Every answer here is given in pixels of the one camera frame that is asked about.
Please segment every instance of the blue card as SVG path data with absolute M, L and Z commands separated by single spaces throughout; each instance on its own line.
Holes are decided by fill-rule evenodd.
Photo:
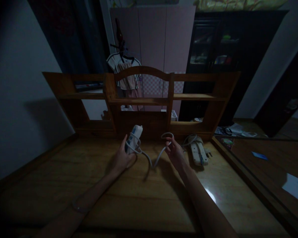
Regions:
M 263 154 L 259 154 L 259 153 L 253 152 L 253 151 L 252 151 L 252 153 L 257 158 L 268 160 L 267 157 L 265 155 L 263 155 Z

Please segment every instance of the hand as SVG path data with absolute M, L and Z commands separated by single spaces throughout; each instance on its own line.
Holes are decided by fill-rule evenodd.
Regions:
M 184 157 L 183 149 L 178 144 L 178 142 L 175 141 L 174 137 L 166 138 L 166 146 L 165 152 L 167 153 L 171 163 L 175 167 L 177 171 L 183 168 L 184 165 L 187 165 L 186 159 Z
M 134 163 L 136 160 L 136 154 L 126 154 L 125 152 L 125 143 L 127 140 L 127 135 L 125 135 L 122 144 L 116 152 L 116 155 L 113 160 L 113 172 L 121 174 L 125 169 L 129 168 L 129 166 Z

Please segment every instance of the power strip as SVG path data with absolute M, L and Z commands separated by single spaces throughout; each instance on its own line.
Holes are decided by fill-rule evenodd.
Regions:
M 128 145 L 134 149 L 134 150 L 137 150 L 137 148 L 139 147 L 138 145 L 138 139 L 137 138 L 140 138 L 141 134 L 142 134 L 142 126 L 138 126 L 138 125 L 135 125 L 131 131 L 131 134 L 128 138 L 128 140 L 126 141 L 126 143 L 128 143 Z M 125 145 L 125 151 L 127 154 L 131 154 L 133 153 L 133 150 L 127 145 Z
M 209 161 L 204 151 L 203 145 L 200 142 L 190 144 L 192 150 L 193 161 L 195 165 L 208 165 Z

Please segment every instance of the white cable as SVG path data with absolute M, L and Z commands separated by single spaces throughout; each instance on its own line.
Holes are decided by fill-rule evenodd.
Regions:
M 166 137 L 163 137 L 163 136 L 166 135 L 166 134 L 170 134 L 170 135 L 172 135 L 172 138 L 174 137 L 173 134 L 172 134 L 171 132 L 165 132 L 165 133 L 163 133 L 163 134 L 161 135 L 161 139 L 165 139 Z M 170 141 L 169 145 L 168 145 L 168 146 L 165 146 L 165 147 L 161 150 L 160 154 L 158 155 L 158 157 L 157 157 L 157 159 L 156 159 L 155 164 L 152 165 L 152 161 L 151 161 L 149 155 L 148 155 L 146 152 L 142 151 L 141 148 L 140 148 L 140 145 L 141 145 L 141 141 L 140 141 L 140 139 L 139 139 L 134 133 L 132 133 L 132 132 L 130 132 L 130 135 L 138 140 L 137 147 L 136 147 L 135 149 L 139 149 L 140 151 L 137 151 L 137 150 L 131 148 L 131 146 L 130 146 L 127 142 L 126 142 L 126 145 L 127 145 L 132 151 L 134 151 L 136 154 L 144 154 L 144 155 L 148 158 L 149 163 L 150 163 L 150 166 L 151 166 L 152 169 L 154 169 L 154 168 L 157 166 L 158 161 L 159 161 L 159 159 L 160 159 L 160 156 L 162 155 L 162 153 L 164 152 L 164 150 L 165 150 L 169 145 L 171 145 L 171 141 Z M 185 144 L 185 141 L 186 141 L 187 139 L 189 139 L 190 137 L 192 137 L 192 136 L 194 136 L 194 138 L 193 138 L 191 141 L 189 141 L 187 144 Z M 193 143 L 194 141 L 196 141 L 196 140 L 202 142 L 202 139 L 201 139 L 200 137 L 198 137 L 197 134 L 191 134 L 191 135 L 188 135 L 188 136 L 186 137 L 186 139 L 184 140 L 183 145 L 181 145 L 181 146 L 184 147 L 184 146 L 190 145 L 190 144 L 192 144 L 192 143 Z

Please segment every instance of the dark cabinet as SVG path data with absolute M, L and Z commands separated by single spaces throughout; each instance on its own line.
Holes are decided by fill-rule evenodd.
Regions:
M 241 71 L 223 113 L 221 126 L 233 116 L 288 11 L 196 13 L 186 73 Z M 212 82 L 185 82 L 183 93 L 212 93 Z M 208 102 L 182 101 L 179 120 L 203 117 Z

